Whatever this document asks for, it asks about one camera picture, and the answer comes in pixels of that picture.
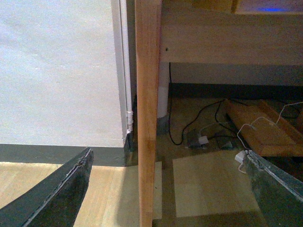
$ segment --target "wooden desk leg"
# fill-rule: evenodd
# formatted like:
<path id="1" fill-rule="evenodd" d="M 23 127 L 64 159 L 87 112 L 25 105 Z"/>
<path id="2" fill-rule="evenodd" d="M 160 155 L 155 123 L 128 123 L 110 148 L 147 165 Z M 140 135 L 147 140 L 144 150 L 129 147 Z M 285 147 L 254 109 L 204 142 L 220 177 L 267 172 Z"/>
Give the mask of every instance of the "wooden desk leg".
<path id="1" fill-rule="evenodd" d="M 161 0 L 135 0 L 140 227 L 152 226 Z"/>

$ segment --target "white cable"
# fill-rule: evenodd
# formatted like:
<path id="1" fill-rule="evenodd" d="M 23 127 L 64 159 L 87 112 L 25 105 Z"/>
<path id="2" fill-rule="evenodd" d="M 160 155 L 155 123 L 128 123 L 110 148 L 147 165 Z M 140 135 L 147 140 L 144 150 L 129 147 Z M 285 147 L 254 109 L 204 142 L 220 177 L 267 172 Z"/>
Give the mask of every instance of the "white cable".
<path id="1" fill-rule="evenodd" d="M 228 124 L 228 123 L 229 123 L 229 122 L 215 122 L 215 123 L 209 124 L 209 125 L 207 125 L 207 126 L 201 128 L 200 131 L 199 131 L 199 134 L 202 135 L 201 132 L 202 132 L 204 129 L 206 129 L 206 128 L 212 126 L 212 125 L 215 125 L 215 124 Z"/>
<path id="2" fill-rule="evenodd" d="M 253 130 L 256 130 L 256 128 L 253 127 L 252 125 L 253 125 L 254 123 L 256 123 L 259 119 L 264 119 L 264 120 L 270 122 L 270 123 L 273 124 L 273 125 L 277 125 L 278 122 L 279 122 L 279 120 L 280 120 L 280 118 L 281 118 L 282 112 L 284 111 L 285 107 L 287 107 L 287 106 L 289 106 L 289 105 L 297 105 L 297 104 L 301 104 L 301 103 L 303 103 L 303 102 L 291 103 L 291 104 L 286 104 L 286 105 L 284 105 L 284 106 L 283 106 L 283 109 L 282 109 L 281 112 L 280 112 L 279 118 L 278 118 L 278 120 L 277 120 L 276 123 L 272 122 L 271 120 L 269 120 L 269 119 L 267 119 L 267 118 L 265 118 L 265 117 L 258 117 L 258 118 L 255 119 L 251 124 L 243 124 L 242 127 L 240 128 L 240 130 L 239 130 L 238 133 L 237 133 L 237 137 L 238 137 L 239 140 L 241 141 L 243 147 L 244 147 L 245 149 L 248 149 L 248 148 L 244 145 L 244 142 L 243 142 L 243 141 L 241 140 L 241 138 L 239 137 L 239 133 L 240 133 L 240 131 L 243 129 L 243 127 L 244 127 L 245 125 L 250 126 L 251 128 L 253 128 Z"/>
<path id="3" fill-rule="evenodd" d="M 241 170 L 242 167 L 243 167 L 243 162 L 239 165 L 238 170 L 239 170 L 241 173 L 246 174 L 245 171 Z"/>
<path id="4" fill-rule="evenodd" d="M 303 102 L 291 103 L 291 104 L 286 104 L 285 106 L 283 106 L 283 109 L 282 109 L 282 111 L 280 112 L 280 115 L 279 115 L 279 118 L 278 118 L 276 124 L 278 124 L 278 122 L 279 122 L 279 120 L 280 120 L 280 118 L 281 118 L 282 112 L 284 111 L 285 107 L 287 107 L 287 106 L 289 106 L 289 105 L 298 105 L 298 104 L 301 104 L 301 103 L 303 103 Z"/>

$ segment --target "blue light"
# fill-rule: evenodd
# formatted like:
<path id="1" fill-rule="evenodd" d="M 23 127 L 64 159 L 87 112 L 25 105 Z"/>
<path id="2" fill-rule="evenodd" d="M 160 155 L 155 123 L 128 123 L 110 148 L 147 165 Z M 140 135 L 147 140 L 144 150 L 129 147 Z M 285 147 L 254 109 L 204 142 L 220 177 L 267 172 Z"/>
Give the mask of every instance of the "blue light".
<path id="1" fill-rule="evenodd" d="M 282 8 L 258 8 L 258 11 L 263 12 L 287 12 L 288 10 Z"/>

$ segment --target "gray baseboard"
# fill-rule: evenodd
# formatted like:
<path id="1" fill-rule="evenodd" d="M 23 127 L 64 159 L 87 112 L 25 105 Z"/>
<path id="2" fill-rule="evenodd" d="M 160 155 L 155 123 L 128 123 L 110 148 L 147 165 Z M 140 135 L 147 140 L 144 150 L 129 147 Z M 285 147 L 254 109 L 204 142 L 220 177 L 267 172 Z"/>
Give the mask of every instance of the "gray baseboard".
<path id="1" fill-rule="evenodd" d="M 303 97 L 302 86 L 172 83 L 169 93 L 179 98 L 289 99 Z"/>
<path id="2" fill-rule="evenodd" d="M 0 144 L 0 162 L 64 164 L 85 147 Z M 94 166 L 125 166 L 125 148 L 94 148 Z"/>

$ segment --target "white pipe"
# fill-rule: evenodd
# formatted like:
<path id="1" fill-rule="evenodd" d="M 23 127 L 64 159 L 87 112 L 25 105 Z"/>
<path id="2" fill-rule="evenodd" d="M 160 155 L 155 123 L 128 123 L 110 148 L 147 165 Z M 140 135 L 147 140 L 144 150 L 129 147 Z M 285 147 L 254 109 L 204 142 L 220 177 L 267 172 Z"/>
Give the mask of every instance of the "white pipe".
<path id="1" fill-rule="evenodd" d="M 126 92 L 127 134 L 129 134 L 133 131 L 134 121 L 133 121 L 133 109 L 132 109 L 131 76 L 130 76 L 130 65 L 129 65 L 126 0 L 120 0 L 120 12 L 121 12 L 121 30 L 122 30 L 122 45 L 123 45 L 123 59 L 124 59 L 125 92 Z"/>
<path id="2" fill-rule="evenodd" d="M 158 87 L 158 113 L 157 118 L 165 117 L 167 114 L 167 103 L 169 98 L 169 63 L 159 64 L 159 87 Z"/>

